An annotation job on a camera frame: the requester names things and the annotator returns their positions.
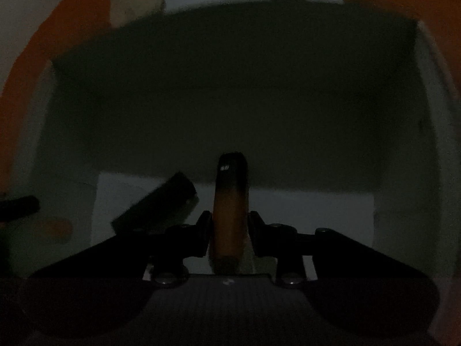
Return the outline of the orange black marker pen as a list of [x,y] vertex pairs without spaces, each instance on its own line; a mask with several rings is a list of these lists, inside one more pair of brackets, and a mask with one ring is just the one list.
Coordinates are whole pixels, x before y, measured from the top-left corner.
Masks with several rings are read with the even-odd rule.
[[217,275],[237,275],[247,238],[249,168],[240,152],[227,152],[218,159],[213,200],[213,236],[209,262]]

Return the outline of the black glasses case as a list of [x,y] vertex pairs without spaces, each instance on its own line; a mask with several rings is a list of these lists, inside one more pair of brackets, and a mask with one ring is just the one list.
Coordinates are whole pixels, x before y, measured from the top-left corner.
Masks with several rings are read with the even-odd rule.
[[147,237],[182,224],[198,202],[193,182],[177,172],[117,216],[111,227],[117,236]]

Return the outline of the white open cardboard box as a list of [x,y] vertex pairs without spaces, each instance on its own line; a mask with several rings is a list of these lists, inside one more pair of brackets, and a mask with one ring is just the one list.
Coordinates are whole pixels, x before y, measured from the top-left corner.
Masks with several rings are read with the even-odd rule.
[[18,64],[25,90],[10,192],[107,238],[102,173],[214,180],[242,152],[253,207],[334,227],[434,276],[460,246],[454,88],[424,23],[361,5],[194,6]]

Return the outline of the red tablecloth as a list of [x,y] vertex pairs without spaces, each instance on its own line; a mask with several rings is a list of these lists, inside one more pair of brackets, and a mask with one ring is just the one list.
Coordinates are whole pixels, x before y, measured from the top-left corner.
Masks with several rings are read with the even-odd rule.
[[[437,99],[448,113],[445,128],[453,147],[441,160],[460,157],[460,0],[345,0],[420,22],[430,53],[441,67],[447,93]],[[20,126],[38,80],[54,55],[104,32],[109,0],[1,0],[1,191],[12,186],[13,156]],[[460,168],[441,182],[439,245],[451,271],[438,273],[442,307],[434,334],[444,345],[460,342]]]

